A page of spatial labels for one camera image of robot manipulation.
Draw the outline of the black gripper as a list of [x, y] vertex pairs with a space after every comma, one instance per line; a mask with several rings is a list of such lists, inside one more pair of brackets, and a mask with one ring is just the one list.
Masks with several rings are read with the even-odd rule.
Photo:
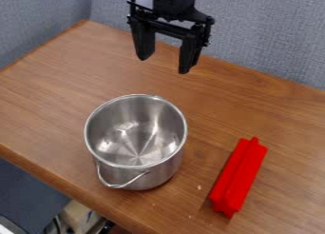
[[[178, 73], [185, 74], [197, 65], [202, 47], [209, 45], [210, 28], [214, 18], [196, 9], [196, 0], [128, 0], [132, 11], [146, 10], [156, 18], [170, 21], [188, 21], [202, 25], [202, 42], [198, 36], [182, 39], [178, 52]], [[149, 23], [129, 19], [137, 57], [145, 61], [154, 53], [154, 29]]]

